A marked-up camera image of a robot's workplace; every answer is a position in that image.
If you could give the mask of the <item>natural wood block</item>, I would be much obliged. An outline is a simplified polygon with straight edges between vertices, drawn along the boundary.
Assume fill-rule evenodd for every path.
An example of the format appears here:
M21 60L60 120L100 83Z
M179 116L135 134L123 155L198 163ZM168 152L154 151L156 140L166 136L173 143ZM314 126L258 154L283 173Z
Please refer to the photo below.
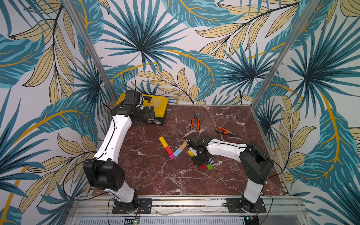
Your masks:
M182 151L183 150L185 150L185 148L187 147L187 142L186 141L184 141L182 144L181 144L181 146L179 147L179 149L181 149Z

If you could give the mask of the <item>yellow short block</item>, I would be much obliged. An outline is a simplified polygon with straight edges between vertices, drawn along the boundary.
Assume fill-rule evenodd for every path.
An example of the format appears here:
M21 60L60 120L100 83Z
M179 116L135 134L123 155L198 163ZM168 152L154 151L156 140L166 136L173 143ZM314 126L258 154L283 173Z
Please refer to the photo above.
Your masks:
M161 144L163 145L164 148L167 148L167 147L168 147L168 144L167 144L167 142L165 141L164 137L161 136L161 137L159 138L159 140L160 140L160 142L161 142Z

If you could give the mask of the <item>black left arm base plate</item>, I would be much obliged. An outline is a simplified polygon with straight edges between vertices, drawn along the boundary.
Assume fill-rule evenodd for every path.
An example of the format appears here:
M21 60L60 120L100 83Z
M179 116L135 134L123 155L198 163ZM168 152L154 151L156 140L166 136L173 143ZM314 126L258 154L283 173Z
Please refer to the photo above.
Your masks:
M115 199L112 214L150 214L152 210L152 199L134 199L132 202L123 203Z

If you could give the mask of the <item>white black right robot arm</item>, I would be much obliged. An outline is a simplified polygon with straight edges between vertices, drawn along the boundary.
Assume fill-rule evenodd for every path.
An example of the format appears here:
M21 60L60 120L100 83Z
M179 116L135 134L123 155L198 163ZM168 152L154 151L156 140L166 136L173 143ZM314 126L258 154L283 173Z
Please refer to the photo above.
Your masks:
M265 154L263 148L252 142L250 144L236 144L220 141L215 138L190 138L186 141L192 160L198 166L209 165L215 155L223 156L240 162L247 175L247 185L239 203L228 203L230 207L243 212L265 212L261 209L263 187L274 167L272 159Z

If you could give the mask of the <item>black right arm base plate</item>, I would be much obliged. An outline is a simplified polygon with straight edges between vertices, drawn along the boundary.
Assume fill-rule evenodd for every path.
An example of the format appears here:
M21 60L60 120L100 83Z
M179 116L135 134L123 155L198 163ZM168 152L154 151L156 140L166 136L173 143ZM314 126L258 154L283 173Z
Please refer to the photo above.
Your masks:
M228 209L229 213L266 213L265 204L262 198L252 203L245 198L227 198L223 205Z

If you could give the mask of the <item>yellow long block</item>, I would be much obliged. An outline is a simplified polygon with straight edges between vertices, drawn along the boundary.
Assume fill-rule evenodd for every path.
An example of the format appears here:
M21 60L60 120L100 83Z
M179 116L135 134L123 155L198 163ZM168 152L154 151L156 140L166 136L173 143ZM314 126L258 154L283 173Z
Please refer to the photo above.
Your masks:
M192 151L187 151L187 153L189 154L190 157L194 157L194 156L195 156Z

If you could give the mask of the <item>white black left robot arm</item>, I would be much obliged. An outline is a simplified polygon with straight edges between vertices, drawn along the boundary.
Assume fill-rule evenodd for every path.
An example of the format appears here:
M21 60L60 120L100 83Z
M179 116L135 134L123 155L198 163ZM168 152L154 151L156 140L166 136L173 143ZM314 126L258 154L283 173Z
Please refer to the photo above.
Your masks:
M114 196L114 205L129 212L138 209L138 197L125 182L125 171L118 165L119 154L125 136L133 121L155 118L150 103L153 96L144 96L138 91L126 91L124 100L111 110L111 124L99 150L93 159L83 163L83 170L91 187Z

